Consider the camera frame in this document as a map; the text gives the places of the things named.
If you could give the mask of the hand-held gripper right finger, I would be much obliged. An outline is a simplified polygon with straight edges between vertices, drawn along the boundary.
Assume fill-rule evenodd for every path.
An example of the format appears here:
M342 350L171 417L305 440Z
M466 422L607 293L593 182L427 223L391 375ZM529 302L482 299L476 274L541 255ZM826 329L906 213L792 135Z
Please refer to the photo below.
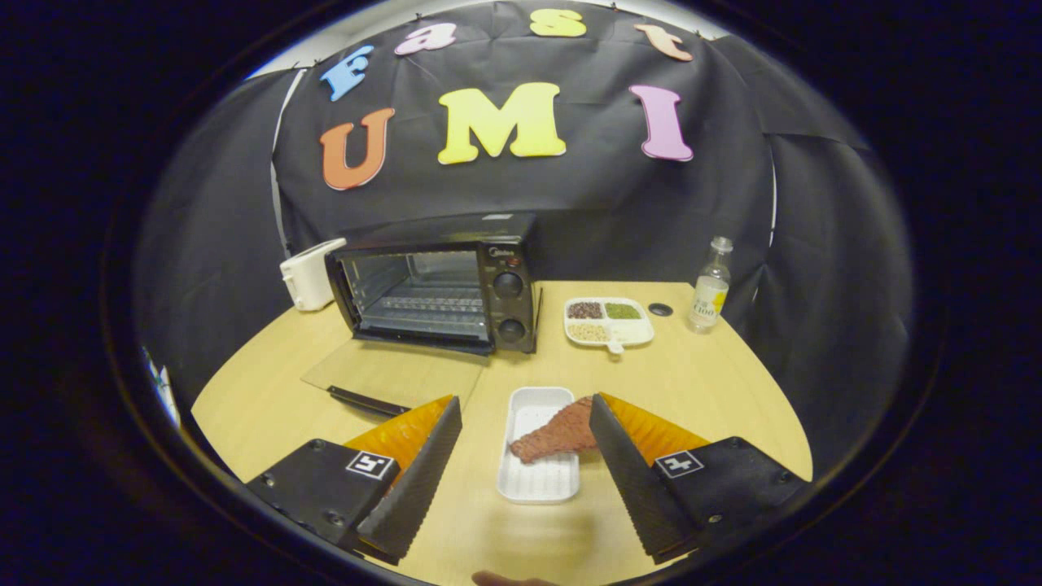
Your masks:
M741 548L808 488L805 478L742 437L711 442L606 393L593 398L589 429L655 563Z

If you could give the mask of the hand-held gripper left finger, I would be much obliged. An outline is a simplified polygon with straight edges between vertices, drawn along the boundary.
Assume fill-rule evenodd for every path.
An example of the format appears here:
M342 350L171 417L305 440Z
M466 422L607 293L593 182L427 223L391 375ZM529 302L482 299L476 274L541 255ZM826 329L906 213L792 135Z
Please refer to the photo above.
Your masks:
M431 508L461 430L458 396L443 396L347 443L306 441L247 487L338 548L396 565Z

